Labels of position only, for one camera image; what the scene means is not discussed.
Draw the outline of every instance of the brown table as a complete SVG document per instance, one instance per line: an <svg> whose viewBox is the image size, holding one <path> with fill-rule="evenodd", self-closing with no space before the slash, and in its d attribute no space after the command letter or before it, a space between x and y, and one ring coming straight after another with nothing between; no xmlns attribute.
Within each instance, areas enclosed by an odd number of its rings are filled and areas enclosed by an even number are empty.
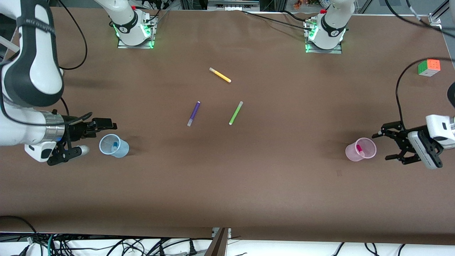
<svg viewBox="0 0 455 256"><path fill-rule="evenodd" d="M442 154L439 170L384 161L398 152L389 138L375 139L374 159L344 155L399 119L394 88L409 63L448 56L438 32L354 16L343 54L321 55L305 53L301 30L238 11L171 11L155 49L128 50L116 48L103 10L71 11L89 52L66 72L64 98L72 115L117 122L131 154L103 155L107 132L80 141L87 156L55 167L22 145L0 148L0 214L46 232L208 237L211 227L229 226L243 239L455 243L455 150ZM53 14L60 65L76 65L79 32L63 9ZM431 78L417 67L404 76L407 127L454 114L445 94L455 72L441 66Z"/></svg>

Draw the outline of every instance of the rubik's cube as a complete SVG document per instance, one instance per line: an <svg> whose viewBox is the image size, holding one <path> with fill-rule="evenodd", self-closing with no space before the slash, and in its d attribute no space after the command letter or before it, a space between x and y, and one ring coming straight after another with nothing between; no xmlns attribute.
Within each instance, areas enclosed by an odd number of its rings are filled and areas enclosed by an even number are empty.
<svg viewBox="0 0 455 256"><path fill-rule="evenodd" d="M428 59L419 64L419 75L430 77L441 70L438 60Z"/></svg>

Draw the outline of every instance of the plastic cup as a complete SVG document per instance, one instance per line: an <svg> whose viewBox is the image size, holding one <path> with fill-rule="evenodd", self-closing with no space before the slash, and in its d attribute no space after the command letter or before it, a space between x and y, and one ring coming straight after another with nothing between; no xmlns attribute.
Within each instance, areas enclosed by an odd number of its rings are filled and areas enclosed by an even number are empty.
<svg viewBox="0 0 455 256"><path fill-rule="evenodd" d="M376 155L376 145L369 138L360 138L356 142L346 147L346 156L349 160L358 162L363 159L370 159Z"/></svg>
<svg viewBox="0 0 455 256"><path fill-rule="evenodd" d="M115 134L108 134L100 140L100 151L103 154L122 158L130 151L130 145Z"/></svg>

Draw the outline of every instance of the purple marker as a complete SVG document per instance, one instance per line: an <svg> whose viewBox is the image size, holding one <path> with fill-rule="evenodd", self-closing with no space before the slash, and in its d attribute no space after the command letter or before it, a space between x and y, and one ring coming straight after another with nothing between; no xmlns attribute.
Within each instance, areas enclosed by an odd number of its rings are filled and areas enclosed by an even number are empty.
<svg viewBox="0 0 455 256"><path fill-rule="evenodd" d="M199 105L201 105L201 103L196 102L196 106L194 106L193 113L191 113L190 120L188 121L188 124L187 124L188 127L191 126L191 123L193 122L194 117L196 116L197 110L199 109Z"/></svg>

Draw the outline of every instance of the pink cup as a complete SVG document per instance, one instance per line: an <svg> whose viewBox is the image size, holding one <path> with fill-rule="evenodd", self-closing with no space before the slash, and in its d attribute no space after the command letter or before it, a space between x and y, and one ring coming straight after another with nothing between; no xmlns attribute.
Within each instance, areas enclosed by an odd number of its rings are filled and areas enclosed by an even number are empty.
<svg viewBox="0 0 455 256"><path fill-rule="evenodd" d="M349 160L358 162L374 157L376 155L376 145L369 138L360 138L347 146L345 153Z"/></svg>

